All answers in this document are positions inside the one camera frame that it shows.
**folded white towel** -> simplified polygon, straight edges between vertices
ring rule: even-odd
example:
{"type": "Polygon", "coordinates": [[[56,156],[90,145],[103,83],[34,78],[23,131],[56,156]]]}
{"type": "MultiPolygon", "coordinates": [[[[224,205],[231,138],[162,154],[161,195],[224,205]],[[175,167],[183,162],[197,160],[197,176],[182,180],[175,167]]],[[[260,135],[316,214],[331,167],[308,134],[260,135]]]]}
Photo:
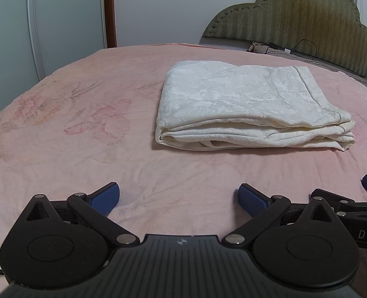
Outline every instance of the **folded white towel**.
{"type": "Polygon", "coordinates": [[[354,126],[348,112],[326,100],[308,67],[181,61],[167,73],[156,141],[185,150],[346,150],[354,126]]]}

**door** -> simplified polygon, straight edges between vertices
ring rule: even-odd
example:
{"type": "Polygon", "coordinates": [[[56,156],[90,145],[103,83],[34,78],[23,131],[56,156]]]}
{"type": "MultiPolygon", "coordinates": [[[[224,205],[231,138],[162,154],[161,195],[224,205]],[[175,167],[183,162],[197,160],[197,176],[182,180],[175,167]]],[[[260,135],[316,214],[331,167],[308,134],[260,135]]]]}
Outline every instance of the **door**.
{"type": "Polygon", "coordinates": [[[106,48],[103,0],[34,0],[38,51],[44,75],[106,48]]]}
{"type": "Polygon", "coordinates": [[[0,0],[0,111],[37,82],[26,0],[0,0]]]}

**door trim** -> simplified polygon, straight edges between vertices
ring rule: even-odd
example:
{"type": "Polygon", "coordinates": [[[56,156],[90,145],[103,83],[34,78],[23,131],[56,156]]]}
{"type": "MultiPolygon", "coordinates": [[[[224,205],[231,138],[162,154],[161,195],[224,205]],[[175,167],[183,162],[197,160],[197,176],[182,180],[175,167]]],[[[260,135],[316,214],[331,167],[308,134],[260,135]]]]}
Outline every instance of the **door trim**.
{"type": "Polygon", "coordinates": [[[103,0],[107,48],[117,47],[114,0],[103,0]]]}

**pink bedspread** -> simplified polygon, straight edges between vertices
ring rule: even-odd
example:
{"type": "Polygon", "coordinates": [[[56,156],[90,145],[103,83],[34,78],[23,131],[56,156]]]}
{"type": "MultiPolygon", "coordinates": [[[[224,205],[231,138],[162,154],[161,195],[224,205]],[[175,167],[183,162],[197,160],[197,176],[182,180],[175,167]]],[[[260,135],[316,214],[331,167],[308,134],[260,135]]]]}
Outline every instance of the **pink bedspread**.
{"type": "MultiPolygon", "coordinates": [[[[367,201],[367,88],[308,65],[326,98],[357,122],[356,143],[328,149],[177,150],[155,142],[167,70],[182,60],[235,65],[304,65],[242,51],[188,45],[101,50],[45,78],[0,112],[0,245],[30,198],[64,200],[115,181],[109,218],[146,233],[223,235],[248,220],[234,198],[247,182],[305,203],[315,188],[367,201]]],[[[367,259],[355,281],[367,295],[367,259]]],[[[0,277],[0,291],[6,286],[0,277]]]]}

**bed headboard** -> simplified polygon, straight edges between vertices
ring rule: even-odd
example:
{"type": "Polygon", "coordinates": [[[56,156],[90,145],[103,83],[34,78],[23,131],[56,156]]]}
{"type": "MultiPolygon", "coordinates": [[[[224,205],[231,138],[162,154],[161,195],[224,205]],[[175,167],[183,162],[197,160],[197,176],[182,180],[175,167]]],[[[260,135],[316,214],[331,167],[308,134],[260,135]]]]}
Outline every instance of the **bed headboard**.
{"type": "Polygon", "coordinates": [[[352,0],[256,0],[214,17],[203,37],[274,43],[367,78],[367,27],[352,0]]]}

